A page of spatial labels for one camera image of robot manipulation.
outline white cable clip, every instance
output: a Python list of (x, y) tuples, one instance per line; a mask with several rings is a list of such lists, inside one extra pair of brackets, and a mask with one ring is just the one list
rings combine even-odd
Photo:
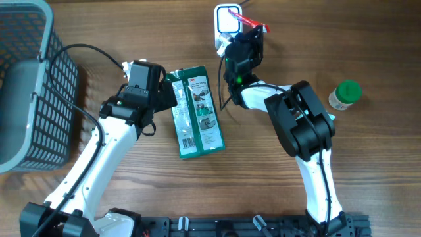
[(229, 33), (221, 33), (216, 40), (217, 53), (220, 57), (225, 55), (225, 49), (234, 41), (234, 38)]

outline green bottle cap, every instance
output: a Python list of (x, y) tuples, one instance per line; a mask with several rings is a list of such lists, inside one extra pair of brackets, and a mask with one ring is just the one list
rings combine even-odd
[(362, 90), (360, 84), (353, 80), (346, 80), (336, 88), (337, 99), (345, 104), (355, 103), (361, 98)]

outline white plug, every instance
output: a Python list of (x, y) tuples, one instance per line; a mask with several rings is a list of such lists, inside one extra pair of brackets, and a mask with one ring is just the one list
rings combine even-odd
[(218, 55), (225, 55), (225, 48), (230, 44), (229, 36), (235, 37), (238, 33), (243, 32), (243, 23), (235, 19), (229, 12), (231, 11), (243, 14), (243, 9), (235, 3), (219, 4), (214, 10), (214, 27), (215, 27), (215, 48)]

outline printed label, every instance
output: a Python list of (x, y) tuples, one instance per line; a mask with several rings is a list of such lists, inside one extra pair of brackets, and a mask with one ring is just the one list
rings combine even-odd
[(206, 76), (197, 76), (189, 79), (189, 90), (193, 98), (195, 114), (199, 123), (199, 131), (204, 150), (222, 147), (222, 138), (216, 114), (212, 103)]
[(171, 108), (174, 115), (174, 125), (178, 143), (180, 145), (180, 154), (186, 155), (197, 152), (193, 128), (191, 127), (191, 120), (189, 108), (187, 106), (186, 93), (184, 93), (183, 82), (173, 82), (172, 87), (176, 94), (177, 106)]

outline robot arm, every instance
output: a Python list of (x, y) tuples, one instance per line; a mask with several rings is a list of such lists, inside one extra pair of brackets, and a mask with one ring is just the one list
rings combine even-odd
[[(290, 109), (285, 109), (281, 111), (280, 109), (282, 106), (279, 104), (282, 103), (282, 94), (280, 90), (276, 90), (274, 88), (267, 88), (263, 81), (258, 81), (252, 83), (251, 85), (261, 85), (261, 87), (252, 87), (244, 89), (241, 92), (242, 102), (244, 106), (248, 109), (259, 109), (264, 112), (269, 112), (271, 114), (272, 123), (274, 123), (275, 129), (277, 131), (278, 137), (281, 141), (281, 144), (284, 146), (285, 150), (289, 152), (289, 154), (295, 157), (295, 160), (298, 163), (298, 166), (301, 171), (301, 176), (303, 177), (303, 182), (305, 186), (305, 190), (307, 193), (307, 211), (309, 215), (317, 222), (323, 223), (326, 221), (328, 216), (328, 202), (327, 195), (326, 195), (326, 186), (322, 177), (322, 172), (320, 170), (319, 164), (319, 152), (316, 149), (314, 154), (307, 152), (305, 158), (303, 154), (300, 154), (299, 151), (299, 144), (295, 144), (296, 148), (293, 147), (293, 142), (289, 141), (287, 138), (286, 129), (283, 130), (285, 124), (293, 121), (287, 121), (283, 119), (285, 114), (290, 114), (288, 116), (290, 119), (294, 119), (294, 116), (291, 114)], [(291, 86), (280, 86), (285, 91), (290, 91)], [(296, 121), (296, 125), (294, 127), (290, 127), (289, 131), (294, 131), (299, 129), (299, 123)], [(300, 139), (299, 133), (291, 132), (291, 135), (295, 139)], [(331, 200), (332, 200), (332, 212), (330, 215), (330, 219), (334, 219), (342, 212), (342, 206), (339, 204), (336, 192), (334, 188), (334, 182), (332, 178), (332, 171), (330, 168), (330, 154), (331, 149), (324, 149), (322, 152), (322, 158), (324, 160), (324, 170), (326, 172), (326, 178), (328, 180), (328, 186), (330, 190)]]
[[(282, 147), (295, 158), (300, 168), (310, 221), (319, 232), (328, 229), (329, 233), (334, 233), (344, 226), (344, 222), (330, 168), (332, 136), (335, 134), (333, 121), (308, 82), (275, 86), (252, 74), (251, 70), (263, 59), (263, 35), (262, 26), (258, 26), (246, 34), (238, 34), (235, 39), (228, 39), (224, 52), (224, 79), (228, 91), (234, 104), (269, 114)], [(308, 120), (295, 118), (298, 109), (308, 113)]]
[[(110, 97), (101, 106), (99, 124), (104, 139), (88, 172), (77, 184), (99, 142), (98, 128), (72, 170), (44, 204), (29, 203), (25, 206), (20, 216), (22, 236), (33, 236), (38, 232), (40, 236), (75, 236), (77, 233), (77, 236), (100, 234), (129, 237), (136, 231), (140, 216), (134, 213), (107, 213), (96, 221), (94, 216), (101, 196), (122, 158), (144, 134), (146, 126), (151, 124), (156, 128), (152, 121), (153, 114), (177, 106), (171, 82), (159, 82), (161, 71), (165, 76), (165, 70), (160, 65), (134, 61), (124, 91)], [(75, 184), (76, 189), (69, 194)], [(69, 196), (70, 199), (63, 205), (64, 197)], [(59, 212), (51, 215), (53, 210)], [(46, 227), (38, 230), (47, 217), (50, 221), (46, 222)]]

